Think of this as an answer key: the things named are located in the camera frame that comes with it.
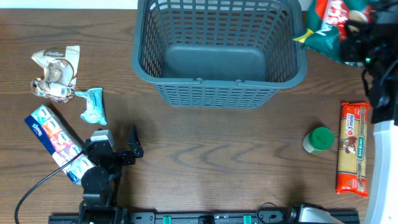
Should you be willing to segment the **green red coffee sachet bag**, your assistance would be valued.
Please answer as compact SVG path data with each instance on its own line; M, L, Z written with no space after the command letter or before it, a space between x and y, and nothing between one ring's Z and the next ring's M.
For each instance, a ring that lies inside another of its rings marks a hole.
M368 0L314 0L308 8L305 33L293 40L336 62L361 67L361 62L343 60L341 47L348 34L359 32L359 28L346 22L367 24L371 21L371 10Z

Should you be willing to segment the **green lidded spice jar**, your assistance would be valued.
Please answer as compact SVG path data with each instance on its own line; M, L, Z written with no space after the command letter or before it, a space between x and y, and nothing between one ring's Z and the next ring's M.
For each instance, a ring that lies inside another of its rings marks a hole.
M318 154L332 147L335 137L326 127L318 127L310 131L303 138L303 148L311 153Z

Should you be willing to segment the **orange spaghetti packet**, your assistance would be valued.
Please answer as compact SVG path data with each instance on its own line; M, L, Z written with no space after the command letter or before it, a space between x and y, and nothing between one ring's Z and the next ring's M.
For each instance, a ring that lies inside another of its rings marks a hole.
M369 103L341 104L336 193L353 192L368 197L366 151Z

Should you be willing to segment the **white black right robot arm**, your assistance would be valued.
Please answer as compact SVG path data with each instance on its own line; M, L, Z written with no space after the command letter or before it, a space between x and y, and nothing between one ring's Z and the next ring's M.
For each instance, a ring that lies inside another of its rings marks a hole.
M370 22L348 20L345 62L360 62L373 108L375 159L365 223L397 223L397 1L374 1Z

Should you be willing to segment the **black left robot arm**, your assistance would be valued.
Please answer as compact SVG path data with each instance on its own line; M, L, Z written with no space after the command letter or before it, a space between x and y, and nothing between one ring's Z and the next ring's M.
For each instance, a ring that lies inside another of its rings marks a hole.
M80 204L78 223L127 224L128 209L118 206L118 190L123 167L136 163L144 150L137 135L136 126L131 127L127 140L128 150L113 151L114 138L111 131L99 129L85 140L83 154L95 166L88 169L81 179L83 201Z

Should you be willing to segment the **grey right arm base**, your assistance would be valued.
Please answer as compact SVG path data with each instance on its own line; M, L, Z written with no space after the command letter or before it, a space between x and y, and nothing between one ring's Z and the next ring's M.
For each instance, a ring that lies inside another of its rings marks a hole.
M293 206L286 213L286 223L332 223L343 224L328 211L310 204Z

